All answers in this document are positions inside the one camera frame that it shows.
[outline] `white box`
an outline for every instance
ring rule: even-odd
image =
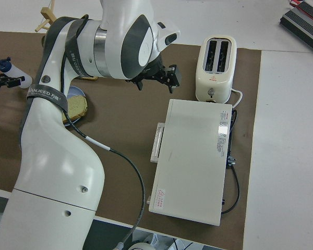
[[[219,226],[229,104],[171,99],[149,211]]]

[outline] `bottle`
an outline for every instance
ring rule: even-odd
[[[20,87],[22,89],[28,88],[32,83],[32,78],[10,62],[10,57],[0,60],[0,71],[8,77],[25,77],[24,81],[21,81]]]

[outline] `white robotic arm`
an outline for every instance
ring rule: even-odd
[[[78,76],[179,86],[160,51],[179,36],[156,23],[147,0],[102,1],[102,21],[59,18],[50,27],[21,124],[20,174],[0,225],[0,250],[81,250],[101,197],[96,153],[62,124]]]

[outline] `brown mat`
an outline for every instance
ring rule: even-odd
[[[41,34],[0,32],[0,59],[12,62],[35,77],[41,60]],[[145,81],[143,91],[124,80],[75,80],[72,85],[84,90],[89,110],[77,126],[88,136],[118,150],[140,169],[147,196],[151,194],[156,164],[150,163],[158,122],[165,122],[168,100],[195,100],[195,72],[198,46],[171,45],[163,53],[166,66],[177,64],[182,85],[169,94],[166,86]],[[219,227],[153,214],[146,211],[140,227],[224,249],[242,249],[245,225],[251,142],[255,117],[261,51],[238,49],[233,87],[244,93],[237,107],[232,154],[241,186],[237,207],[222,216]],[[12,191],[20,167],[18,127],[25,107],[26,90],[19,87],[0,90],[0,189]],[[232,94],[230,103],[237,95]],[[91,147],[100,156],[105,171],[105,186],[97,215],[125,223],[134,223],[141,203],[139,181],[130,165],[118,156]],[[236,198],[235,181],[226,171],[225,208]]]

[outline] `slice of bread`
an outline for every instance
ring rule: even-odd
[[[87,113],[87,100],[82,95],[76,95],[67,100],[68,116],[71,121],[83,117]],[[66,117],[62,114],[63,123],[67,123]]]

